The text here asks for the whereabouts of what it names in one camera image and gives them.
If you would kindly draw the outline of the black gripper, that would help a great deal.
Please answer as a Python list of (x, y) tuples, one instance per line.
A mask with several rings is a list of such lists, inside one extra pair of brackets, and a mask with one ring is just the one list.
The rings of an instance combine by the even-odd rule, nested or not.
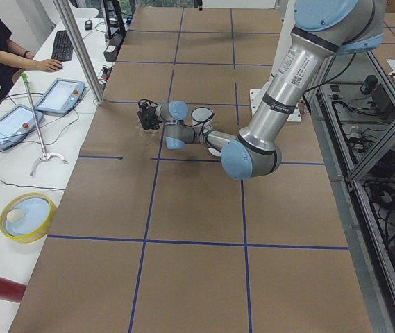
[(140, 123), (144, 130), (158, 130), (160, 122), (154, 109), (148, 109), (146, 112), (137, 112)]

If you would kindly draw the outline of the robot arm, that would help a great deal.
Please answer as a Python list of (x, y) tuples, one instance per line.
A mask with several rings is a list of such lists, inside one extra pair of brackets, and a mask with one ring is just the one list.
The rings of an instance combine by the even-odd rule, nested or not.
[(251, 121), (237, 135), (212, 129), (208, 120), (186, 125), (189, 109), (183, 101), (139, 101), (140, 123), (145, 130), (163, 128), (168, 149), (200, 144), (219, 151), (224, 171), (236, 180), (268, 175), (282, 160), (276, 137), (324, 60), (377, 48), (383, 40), (385, 13), (385, 1), (378, 0), (296, 1), (292, 44)]

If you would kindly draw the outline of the operator hand on mouse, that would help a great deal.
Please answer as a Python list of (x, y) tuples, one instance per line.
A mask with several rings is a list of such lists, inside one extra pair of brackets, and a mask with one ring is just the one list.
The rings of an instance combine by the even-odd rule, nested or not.
[(55, 59), (46, 59), (42, 61), (34, 61), (35, 69), (45, 72), (57, 72), (62, 69), (62, 63)]

